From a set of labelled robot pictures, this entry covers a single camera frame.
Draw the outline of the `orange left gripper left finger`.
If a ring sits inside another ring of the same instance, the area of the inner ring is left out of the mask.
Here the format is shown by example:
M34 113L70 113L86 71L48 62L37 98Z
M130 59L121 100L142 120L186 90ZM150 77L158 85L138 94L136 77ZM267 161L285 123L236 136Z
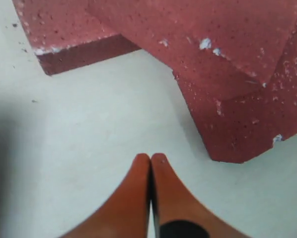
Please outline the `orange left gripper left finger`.
M146 238L150 206L150 158L137 154L123 181L90 217L64 238Z

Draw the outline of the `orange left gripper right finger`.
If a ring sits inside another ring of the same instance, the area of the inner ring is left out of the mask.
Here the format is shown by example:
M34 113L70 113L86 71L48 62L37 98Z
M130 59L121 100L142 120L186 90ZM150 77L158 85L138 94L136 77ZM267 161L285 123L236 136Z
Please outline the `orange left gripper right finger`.
M152 208L157 238L246 238L200 203L162 153L151 158Z

